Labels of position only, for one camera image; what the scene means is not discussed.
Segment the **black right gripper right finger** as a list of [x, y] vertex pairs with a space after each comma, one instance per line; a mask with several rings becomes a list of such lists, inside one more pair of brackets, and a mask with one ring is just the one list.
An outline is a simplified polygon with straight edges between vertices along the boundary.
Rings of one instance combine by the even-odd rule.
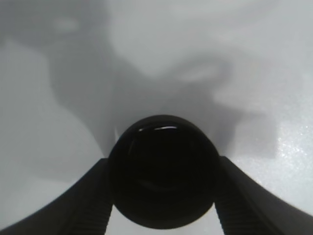
[[257, 184], [220, 157], [215, 208], [226, 235], [311, 235], [313, 217]]

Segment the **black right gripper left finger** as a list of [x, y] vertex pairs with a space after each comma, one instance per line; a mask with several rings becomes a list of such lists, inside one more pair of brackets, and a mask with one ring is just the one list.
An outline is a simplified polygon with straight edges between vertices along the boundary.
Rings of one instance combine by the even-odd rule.
[[1, 230], [2, 235], [103, 235], [112, 211], [108, 160], [100, 159], [54, 201]]

